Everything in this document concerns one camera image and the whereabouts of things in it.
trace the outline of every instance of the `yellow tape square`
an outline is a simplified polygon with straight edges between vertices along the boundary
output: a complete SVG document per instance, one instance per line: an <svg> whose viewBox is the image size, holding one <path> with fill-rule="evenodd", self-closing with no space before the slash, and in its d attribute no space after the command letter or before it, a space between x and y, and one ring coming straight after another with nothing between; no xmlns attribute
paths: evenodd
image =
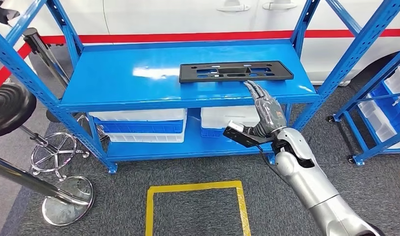
<svg viewBox="0 0 400 236"><path fill-rule="evenodd" d="M242 221L242 229L244 236L250 236L248 214L246 212L245 196L243 194L242 182L239 180L211 182L211 183L194 183L194 184L179 184L179 185L163 185L151 186L148 189L146 196L146 220L145 220L145 236L153 235L154 228L154 193L170 193L170 192L184 192L184 191L197 191L216 188L236 188L238 197L240 218Z"/></svg>

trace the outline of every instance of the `white car body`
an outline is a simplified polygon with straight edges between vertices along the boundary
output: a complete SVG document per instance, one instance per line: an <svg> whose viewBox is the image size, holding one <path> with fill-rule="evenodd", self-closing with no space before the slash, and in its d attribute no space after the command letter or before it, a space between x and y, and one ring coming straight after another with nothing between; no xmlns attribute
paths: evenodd
<svg viewBox="0 0 400 236"><path fill-rule="evenodd" d="M78 35L93 43L230 40L289 37L306 0L60 0ZM32 0L6 0L2 8L21 14ZM363 26L382 0L340 0ZM14 25L19 17L9 21ZM41 36L62 35L44 6L30 24ZM0 25L6 35L9 27ZM301 56L313 84L321 84L353 40L346 26L326 1L320 4L308 27ZM372 62L400 50L400 13L344 79ZM112 41L103 40L110 35ZM23 44L20 40L15 49Z"/></svg>

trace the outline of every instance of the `stanchion base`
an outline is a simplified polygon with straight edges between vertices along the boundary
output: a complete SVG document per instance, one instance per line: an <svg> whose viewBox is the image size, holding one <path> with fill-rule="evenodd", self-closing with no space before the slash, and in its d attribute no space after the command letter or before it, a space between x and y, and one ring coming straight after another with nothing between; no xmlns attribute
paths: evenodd
<svg viewBox="0 0 400 236"><path fill-rule="evenodd" d="M91 182L82 176L71 176L55 184L72 195L87 200L87 206L77 204L64 204L54 198L46 197L42 204L44 219L56 226L69 225L82 218L94 202L94 188Z"/></svg>

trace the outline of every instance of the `shelf foot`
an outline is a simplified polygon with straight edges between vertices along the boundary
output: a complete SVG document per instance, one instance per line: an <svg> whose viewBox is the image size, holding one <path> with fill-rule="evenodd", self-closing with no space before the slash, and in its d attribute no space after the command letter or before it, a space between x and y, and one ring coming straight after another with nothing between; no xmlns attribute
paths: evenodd
<svg viewBox="0 0 400 236"><path fill-rule="evenodd" d="M341 119L336 117L336 114L333 114L332 116L326 117L326 121L329 123L334 123L334 122L340 122Z"/></svg>
<svg viewBox="0 0 400 236"><path fill-rule="evenodd" d="M268 158L269 164L275 165L275 155L273 153L267 153L266 157Z"/></svg>
<svg viewBox="0 0 400 236"><path fill-rule="evenodd" d="M356 158L356 156L350 156L350 157L347 158L347 161L348 161L350 164L356 164L357 166L363 166L363 165L365 165L365 162L364 162L364 161L357 161L357 160L355 160L355 158Z"/></svg>
<svg viewBox="0 0 400 236"><path fill-rule="evenodd" d="M116 172L117 172L117 163L113 163L112 166L108 166L109 174L116 174Z"/></svg>

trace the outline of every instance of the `silver robotic arm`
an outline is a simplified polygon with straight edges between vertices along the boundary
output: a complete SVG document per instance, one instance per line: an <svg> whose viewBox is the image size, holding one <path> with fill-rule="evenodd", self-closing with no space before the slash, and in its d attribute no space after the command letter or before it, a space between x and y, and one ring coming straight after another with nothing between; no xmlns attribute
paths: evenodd
<svg viewBox="0 0 400 236"><path fill-rule="evenodd" d="M224 135L245 147L272 142L276 168L310 211L323 235L383 236L361 219L343 200L316 162L301 133L286 127L279 103L252 81L246 81L260 122L255 127L229 123Z"/></svg>

